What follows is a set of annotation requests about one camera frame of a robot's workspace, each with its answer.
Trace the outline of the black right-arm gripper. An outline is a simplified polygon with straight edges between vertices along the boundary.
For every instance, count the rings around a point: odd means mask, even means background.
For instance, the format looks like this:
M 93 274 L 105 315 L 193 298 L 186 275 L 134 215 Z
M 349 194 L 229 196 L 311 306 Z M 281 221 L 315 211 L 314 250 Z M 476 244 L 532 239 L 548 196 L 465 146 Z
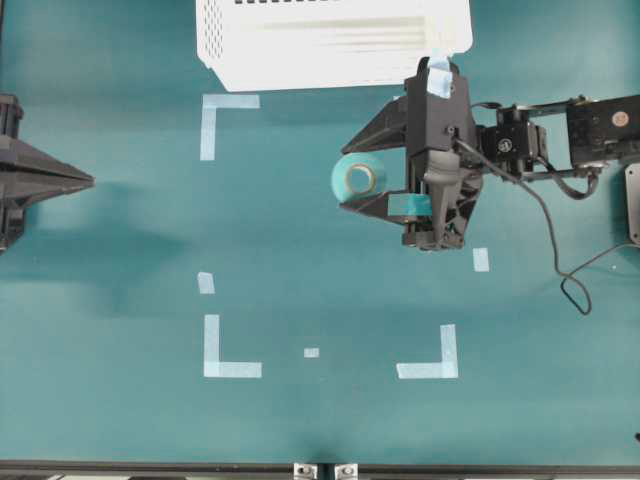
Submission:
M 384 108 L 342 149 L 342 154 L 373 152 L 406 145 L 409 189 L 431 197 L 423 176 L 430 150 L 452 151 L 460 157 L 460 179 L 449 197 L 443 245 L 434 242 L 431 213 L 413 223 L 404 215 L 388 213 L 389 199 L 401 190 L 341 202 L 339 207 L 360 215 L 406 226 L 403 243 L 423 251 L 460 249 L 483 187 L 482 169 L 460 144 L 478 145 L 467 79 L 447 60 L 422 58 L 415 76 L 404 84 L 405 96 Z

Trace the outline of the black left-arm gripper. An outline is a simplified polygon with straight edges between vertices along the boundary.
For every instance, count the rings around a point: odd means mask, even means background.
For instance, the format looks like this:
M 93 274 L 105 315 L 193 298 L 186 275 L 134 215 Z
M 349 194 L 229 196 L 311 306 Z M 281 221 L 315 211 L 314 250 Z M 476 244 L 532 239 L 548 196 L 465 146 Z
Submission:
M 71 181 L 84 188 L 95 186 L 93 176 L 63 163 L 49 154 L 18 140 L 23 109 L 18 98 L 1 94 L 1 252 L 5 253 L 24 233 L 25 209 L 36 203 L 68 195 L 74 189 L 15 190 L 16 173 L 32 174 L 45 180 Z

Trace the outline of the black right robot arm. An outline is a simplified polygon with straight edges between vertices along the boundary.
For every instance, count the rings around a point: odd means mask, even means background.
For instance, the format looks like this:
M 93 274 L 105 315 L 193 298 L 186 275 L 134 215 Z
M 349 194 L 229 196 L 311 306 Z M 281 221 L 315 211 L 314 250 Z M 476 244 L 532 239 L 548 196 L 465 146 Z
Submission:
M 406 246 L 460 249 L 491 167 L 503 179 L 551 179 L 584 200 L 609 161 L 639 160 L 636 96 L 484 106 L 495 110 L 495 125 L 475 122 L 468 81 L 455 64 L 422 58 L 403 95 L 342 148 L 331 175 L 340 206 L 403 226 Z

